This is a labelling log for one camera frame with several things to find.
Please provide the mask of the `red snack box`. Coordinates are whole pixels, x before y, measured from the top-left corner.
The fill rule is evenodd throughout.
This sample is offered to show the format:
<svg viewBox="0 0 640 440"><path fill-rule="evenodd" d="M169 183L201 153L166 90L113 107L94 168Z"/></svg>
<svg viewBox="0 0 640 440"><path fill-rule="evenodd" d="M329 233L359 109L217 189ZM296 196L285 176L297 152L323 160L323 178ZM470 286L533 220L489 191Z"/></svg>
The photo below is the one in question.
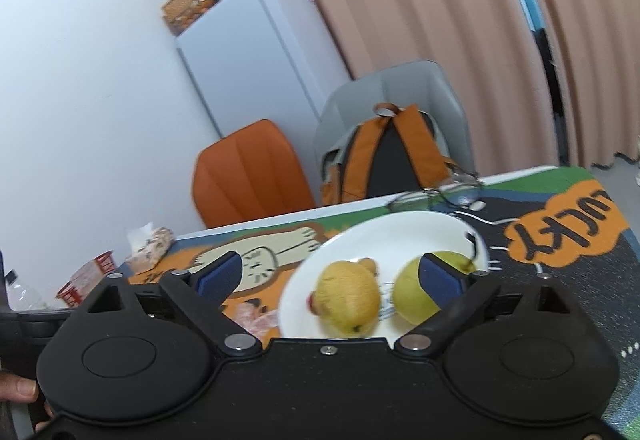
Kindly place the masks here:
<svg viewBox="0 0 640 440"><path fill-rule="evenodd" d="M113 252L107 251L94 257L76 271L70 280L58 290L56 299L63 301L68 308L79 307L98 286L105 275L116 270Z"/></svg>

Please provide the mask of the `white ceramic bowl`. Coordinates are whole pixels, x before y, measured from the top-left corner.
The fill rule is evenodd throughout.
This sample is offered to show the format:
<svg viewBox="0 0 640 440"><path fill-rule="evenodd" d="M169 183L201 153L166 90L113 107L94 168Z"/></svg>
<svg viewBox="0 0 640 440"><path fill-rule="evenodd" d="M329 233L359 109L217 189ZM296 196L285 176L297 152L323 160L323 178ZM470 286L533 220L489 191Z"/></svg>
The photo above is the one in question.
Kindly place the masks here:
<svg viewBox="0 0 640 440"><path fill-rule="evenodd" d="M451 251L475 256L478 270L489 267L488 250L480 233L468 223L434 211L405 211L359 223L331 238L296 267L278 303L280 335L285 338L329 338L331 330L311 313L307 299L321 272L330 263L370 258L378 267L380 320L372 334L394 342L410 329L395 313L393 284L405 265L424 253Z"/></svg>

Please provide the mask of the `colourful lucky cat table mat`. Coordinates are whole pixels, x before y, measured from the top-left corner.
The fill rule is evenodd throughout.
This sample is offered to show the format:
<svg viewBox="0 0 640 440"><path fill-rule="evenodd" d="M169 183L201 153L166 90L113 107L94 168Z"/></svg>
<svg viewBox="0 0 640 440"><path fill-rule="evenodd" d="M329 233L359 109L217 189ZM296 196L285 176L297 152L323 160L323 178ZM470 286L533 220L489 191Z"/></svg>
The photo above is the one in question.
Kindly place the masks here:
<svg viewBox="0 0 640 440"><path fill-rule="evenodd" d="M380 313L372 335L395 340L460 293L474 272L513 283L553 277L578 299L620 362L606 411L639 434L639 241L620 204L582 168L537 168L442 193L388 195L179 238L154 269L198 272L227 252L243 261L224 313L262 340L332 338L310 296L340 261L376 267Z"/></svg>

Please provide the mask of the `pink curtain left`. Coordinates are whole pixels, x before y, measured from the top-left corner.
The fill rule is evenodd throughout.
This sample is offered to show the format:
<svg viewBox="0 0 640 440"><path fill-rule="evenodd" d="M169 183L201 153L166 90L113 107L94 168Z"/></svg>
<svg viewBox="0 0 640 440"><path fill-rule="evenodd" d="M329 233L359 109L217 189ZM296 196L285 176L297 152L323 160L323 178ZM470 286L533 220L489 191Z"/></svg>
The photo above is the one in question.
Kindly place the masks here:
<svg viewBox="0 0 640 440"><path fill-rule="evenodd" d="M350 73L442 67L463 105L477 169L559 160L544 65L519 0L316 0Z"/></svg>

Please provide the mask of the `small brown longan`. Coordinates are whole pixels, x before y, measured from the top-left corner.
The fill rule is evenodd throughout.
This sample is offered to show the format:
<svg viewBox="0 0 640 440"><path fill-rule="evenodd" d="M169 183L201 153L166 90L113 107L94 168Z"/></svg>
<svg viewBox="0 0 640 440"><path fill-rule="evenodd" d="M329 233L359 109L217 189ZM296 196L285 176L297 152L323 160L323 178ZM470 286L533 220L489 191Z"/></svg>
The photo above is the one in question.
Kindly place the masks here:
<svg viewBox="0 0 640 440"><path fill-rule="evenodd" d="M369 273L371 273L373 276L378 275L378 265L376 264L376 262L371 259L371 258L361 258L357 261L358 264L361 265L361 267L364 267Z"/></svg>

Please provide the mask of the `pink curtain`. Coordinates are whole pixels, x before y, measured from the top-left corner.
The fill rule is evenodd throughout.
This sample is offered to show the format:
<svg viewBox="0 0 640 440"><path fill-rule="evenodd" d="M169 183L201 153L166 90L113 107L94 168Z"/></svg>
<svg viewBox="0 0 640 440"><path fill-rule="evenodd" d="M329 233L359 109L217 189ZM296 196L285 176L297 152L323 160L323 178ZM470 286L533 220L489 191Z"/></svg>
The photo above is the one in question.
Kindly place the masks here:
<svg viewBox="0 0 640 440"><path fill-rule="evenodd" d="M477 169L559 160L544 65L519 0L316 0L350 73L442 67L463 105Z"/></svg>
<svg viewBox="0 0 640 440"><path fill-rule="evenodd" d="M634 158L639 136L639 0L539 0L558 67L573 163Z"/></svg>

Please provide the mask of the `grey chair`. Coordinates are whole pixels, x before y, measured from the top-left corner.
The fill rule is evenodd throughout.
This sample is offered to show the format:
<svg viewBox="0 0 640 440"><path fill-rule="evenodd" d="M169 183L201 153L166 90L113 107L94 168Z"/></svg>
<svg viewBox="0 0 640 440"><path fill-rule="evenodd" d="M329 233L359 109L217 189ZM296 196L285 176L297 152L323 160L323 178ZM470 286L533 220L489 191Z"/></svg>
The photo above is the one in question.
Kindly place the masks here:
<svg viewBox="0 0 640 440"><path fill-rule="evenodd" d="M412 104L425 111L442 132L444 152L461 168L455 174L477 177L471 134L463 107L442 67L436 62L408 62L348 82L331 94L323 109L314 151L321 174L321 159L348 130L375 116L374 106L391 103L400 108Z"/></svg>

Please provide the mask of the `pink curtain right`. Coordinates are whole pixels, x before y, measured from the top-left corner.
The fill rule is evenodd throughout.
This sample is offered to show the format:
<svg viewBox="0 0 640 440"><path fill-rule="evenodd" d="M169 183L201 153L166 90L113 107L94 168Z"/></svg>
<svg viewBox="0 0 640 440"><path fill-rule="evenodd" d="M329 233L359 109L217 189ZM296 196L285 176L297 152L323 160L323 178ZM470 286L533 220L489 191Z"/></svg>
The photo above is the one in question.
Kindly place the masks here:
<svg viewBox="0 0 640 440"><path fill-rule="evenodd" d="M573 163L634 158L639 136L639 0L539 0L558 67Z"/></svg>

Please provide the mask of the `white refrigerator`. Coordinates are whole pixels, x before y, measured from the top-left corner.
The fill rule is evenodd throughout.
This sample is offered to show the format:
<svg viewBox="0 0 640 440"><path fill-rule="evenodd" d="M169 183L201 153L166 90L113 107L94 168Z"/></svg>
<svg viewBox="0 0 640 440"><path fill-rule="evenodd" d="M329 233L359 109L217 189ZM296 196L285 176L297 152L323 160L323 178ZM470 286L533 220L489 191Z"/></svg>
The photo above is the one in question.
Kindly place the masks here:
<svg viewBox="0 0 640 440"><path fill-rule="evenodd" d="M329 95L349 79L314 0L221 0L176 44L223 137L268 119L306 145Z"/></svg>

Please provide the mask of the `eyeglasses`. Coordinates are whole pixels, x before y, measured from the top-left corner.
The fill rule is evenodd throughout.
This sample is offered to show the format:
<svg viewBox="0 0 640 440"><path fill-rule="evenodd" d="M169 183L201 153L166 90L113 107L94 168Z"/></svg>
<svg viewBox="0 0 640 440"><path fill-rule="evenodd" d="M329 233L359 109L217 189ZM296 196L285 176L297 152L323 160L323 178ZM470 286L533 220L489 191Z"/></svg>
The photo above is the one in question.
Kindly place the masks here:
<svg viewBox="0 0 640 440"><path fill-rule="evenodd" d="M403 193L392 199L386 208L390 212L431 210L437 206L469 209L482 198L485 184L472 174L454 174L439 185Z"/></svg>

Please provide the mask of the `orange black backpack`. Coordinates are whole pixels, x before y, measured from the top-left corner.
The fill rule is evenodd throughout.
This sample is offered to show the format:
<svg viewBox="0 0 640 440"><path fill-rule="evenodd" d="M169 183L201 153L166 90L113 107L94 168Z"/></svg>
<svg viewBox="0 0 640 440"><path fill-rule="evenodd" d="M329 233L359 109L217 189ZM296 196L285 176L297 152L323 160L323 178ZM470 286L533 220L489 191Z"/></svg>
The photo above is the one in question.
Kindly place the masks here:
<svg viewBox="0 0 640 440"><path fill-rule="evenodd" d="M378 103L374 112L322 156L322 204L439 187L461 170L445 154L435 120L418 106Z"/></svg>

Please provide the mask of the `patterned tissue box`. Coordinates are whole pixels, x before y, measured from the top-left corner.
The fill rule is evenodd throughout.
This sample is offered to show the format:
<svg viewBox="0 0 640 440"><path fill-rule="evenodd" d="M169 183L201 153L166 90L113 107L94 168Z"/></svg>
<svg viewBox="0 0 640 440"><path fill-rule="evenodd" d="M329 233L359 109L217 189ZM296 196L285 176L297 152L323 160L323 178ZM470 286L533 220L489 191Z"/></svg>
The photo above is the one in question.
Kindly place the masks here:
<svg viewBox="0 0 640 440"><path fill-rule="evenodd" d="M152 222L129 231L127 238L130 255L125 264L133 275L154 269L175 241L172 230L155 227Z"/></svg>

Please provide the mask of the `peeled pomelo segment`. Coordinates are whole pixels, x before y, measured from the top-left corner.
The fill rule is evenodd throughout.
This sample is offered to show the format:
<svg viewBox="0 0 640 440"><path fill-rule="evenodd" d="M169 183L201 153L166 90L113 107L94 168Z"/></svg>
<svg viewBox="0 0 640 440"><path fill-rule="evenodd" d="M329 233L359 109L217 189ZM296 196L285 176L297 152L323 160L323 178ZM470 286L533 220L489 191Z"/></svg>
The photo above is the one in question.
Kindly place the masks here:
<svg viewBox="0 0 640 440"><path fill-rule="evenodd" d="M269 310L259 301L241 302L234 311L234 320L257 339L265 339L278 330L278 311Z"/></svg>

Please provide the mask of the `yellow green pear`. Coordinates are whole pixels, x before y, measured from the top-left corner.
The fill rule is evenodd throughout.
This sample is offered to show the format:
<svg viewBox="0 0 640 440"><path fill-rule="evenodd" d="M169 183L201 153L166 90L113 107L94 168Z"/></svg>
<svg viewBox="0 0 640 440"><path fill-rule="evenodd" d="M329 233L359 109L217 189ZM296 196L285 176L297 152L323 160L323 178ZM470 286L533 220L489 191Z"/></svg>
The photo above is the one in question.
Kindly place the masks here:
<svg viewBox="0 0 640 440"><path fill-rule="evenodd" d="M454 251L424 253L398 274L392 291L396 312L419 325L457 299L476 271L474 260Z"/></svg>

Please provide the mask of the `clear water bottle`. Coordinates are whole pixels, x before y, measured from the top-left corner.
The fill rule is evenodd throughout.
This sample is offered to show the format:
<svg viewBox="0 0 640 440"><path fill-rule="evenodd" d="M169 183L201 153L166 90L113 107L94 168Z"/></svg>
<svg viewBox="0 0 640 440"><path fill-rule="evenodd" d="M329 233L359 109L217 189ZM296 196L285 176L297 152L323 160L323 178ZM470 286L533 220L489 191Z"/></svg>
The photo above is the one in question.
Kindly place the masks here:
<svg viewBox="0 0 640 440"><path fill-rule="evenodd" d="M6 273L4 279L9 303L13 310L20 312L47 310L48 306L38 291L26 285L13 270Z"/></svg>

